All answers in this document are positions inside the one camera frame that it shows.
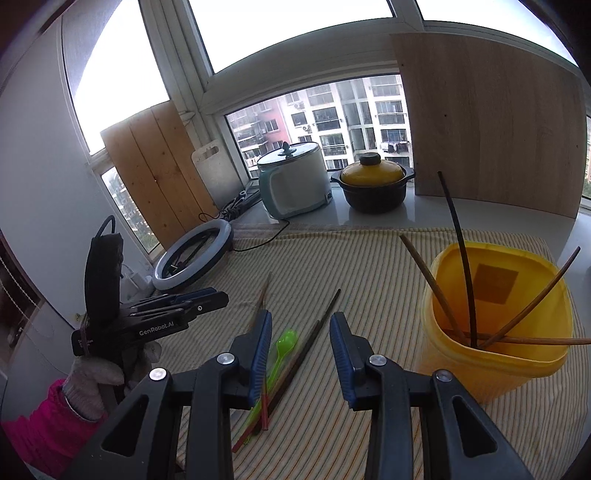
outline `light wood board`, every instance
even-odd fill
[[[538,55],[440,33],[391,36],[412,134],[415,192],[576,217],[586,118],[580,80]]]
[[[185,230],[154,180],[129,123],[115,124],[102,131],[101,136],[129,195],[158,241],[169,248]]]
[[[193,144],[172,101],[101,132],[117,172],[164,248],[217,207],[191,161]]]

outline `glove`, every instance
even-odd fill
[[[138,353],[134,371],[125,384],[127,395],[152,369],[152,364],[160,359],[162,346],[158,342],[148,342]],[[93,356],[80,356],[74,360],[70,375],[61,391],[74,412],[89,421],[98,421],[106,413],[99,392],[99,384],[123,385],[123,371],[113,362]]]

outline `pink sleeve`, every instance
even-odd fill
[[[60,477],[102,422],[78,417],[63,398],[62,383],[49,387],[47,398],[28,419],[2,424],[21,459],[53,478]]]

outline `chopstick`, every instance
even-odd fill
[[[255,326],[256,318],[258,317],[259,312],[261,311],[261,309],[263,309],[265,307],[265,296],[267,295],[267,289],[269,288],[269,282],[271,282],[271,272],[270,271],[267,274],[267,278],[263,282],[263,285],[261,287],[261,292],[259,293],[259,297],[256,302],[255,310],[254,310],[254,312],[252,312],[252,317],[251,317],[250,321],[248,322],[248,330],[247,331],[249,331],[249,332]]]
[[[466,250],[466,244],[464,243],[464,236],[462,235],[462,229],[460,228],[460,220],[457,217],[456,208],[453,205],[452,196],[447,189],[447,183],[443,178],[443,172],[439,170],[439,182],[441,182],[441,188],[443,188],[443,194],[447,200],[447,206],[449,207],[449,213],[452,216],[453,227],[456,231],[457,244],[460,247],[460,256],[462,258],[462,266],[464,267],[464,278],[466,280],[466,295],[468,296],[468,315],[470,316],[470,346],[472,348],[478,348],[478,329],[476,327],[476,302],[474,301],[474,288],[472,286],[472,275],[470,273],[470,262],[468,261],[468,252]]]
[[[268,415],[269,416],[271,415],[271,413],[273,413],[273,411],[275,410],[275,408],[277,407],[277,405],[279,404],[279,402],[283,398],[283,395],[285,395],[285,393],[287,392],[287,389],[289,388],[292,380],[296,376],[295,374],[297,373],[297,371],[299,370],[301,365],[304,363],[306,355],[308,354],[308,352],[310,351],[310,349],[314,345],[314,341],[316,340],[316,338],[320,334],[322,327],[326,324],[327,320],[329,319],[330,313],[332,312],[333,308],[335,307],[335,304],[339,298],[339,295],[340,295],[340,288],[336,291],[335,296],[330,301],[328,308],[324,311],[324,314],[322,315],[320,320],[318,320],[318,322],[316,322],[316,325],[314,325],[314,328],[312,328],[312,331],[308,334],[308,337],[306,337],[306,342],[304,343],[304,346],[302,347],[302,349],[290,361],[290,363],[283,370],[279,379],[277,379],[277,382],[275,383],[275,388],[273,389],[273,391],[271,392],[271,395],[270,395],[271,398],[269,400],[269,405],[268,405]],[[261,416],[259,415],[257,418],[253,419],[253,421],[246,428],[246,430],[242,433],[242,435],[240,435],[240,438],[232,447],[232,453],[236,453],[250,435],[252,435],[252,434],[256,435],[259,432],[260,427],[261,427]]]
[[[435,298],[439,301],[439,305],[441,305],[441,309],[443,310],[443,312],[446,314],[447,318],[449,319],[449,323],[452,325],[454,333],[456,334],[457,337],[459,337],[461,343],[463,343],[464,345],[468,345],[468,340],[466,339],[464,333],[460,330],[460,326],[458,325],[457,320],[453,315],[452,308],[449,306],[449,304],[445,298],[445,295],[443,294],[443,291],[441,290],[441,287],[437,284],[437,281],[433,277],[431,271],[429,270],[429,267],[427,266],[425,261],[421,258],[421,255],[419,254],[419,252],[417,252],[417,249],[414,248],[414,245],[412,244],[412,242],[404,234],[400,235],[400,240],[402,240],[402,243],[407,248],[411,257],[413,258],[413,260],[417,264],[417,267],[421,271],[421,273],[423,274],[423,277],[425,277],[425,280],[427,280],[427,283],[431,287],[431,290],[433,291]]]
[[[581,247],[577,247],[574,250],[573,254],[570,256],[570,258],[563,265],[563,267],[558,271],[554,278],[550,280],[550,283],[546,285],[546,287],[539,293],[539,295],[536,298],[534,298],[527,307],[521,310],[511,321],[505,324],[503,328],[501,328],[498,332],[492,335],[489,339],[481,343],[480,348],[486,348],[487,346],[491,346],[493,343],[499,341],[501,337],[503,337],[507,332],[509,332],[509,330],[511,330],[521,320],[528,316],[531,313],[531,311],[534,308],[536,308],[542,300],[544,300],[544,298],[550,292],[550,290],[552,290],[552,288],[554,288],[554,286],[560,281],[560,279],[569,269],[570,264],[574,261],[574,259],[577,257],[580,251]]]
[[[444,328],[443,332],[447,335],[455,335],[451,329]],[[488,340],[492,335],[490,333],[479,333],[479,340]],[[503,336],[499,340],[503,343],[520,343],[522,345],[591,345],[591,338],[535,338],[535,337],[513,337]]]

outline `yellow bucket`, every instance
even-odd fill
[[[466,250],[476,299],[478,333],[496,333],[535,298],[558,269],[538,255],[499,245],[467,242]],[[431,272],[443,290],[461,330],[468,332],[466,283],[458,244],[433,261]],[[425,332],[416,371],[432,374],[444,368],[458,377],[480,403],[486,403],[532,378],[555,373],[566,361],[567,346],[520,345],[497,342],[486,351],[456,342],[442,329],[451,329],[447,316],[425,289]],[[564,280],[507,335],[571,338],[573,317]]]

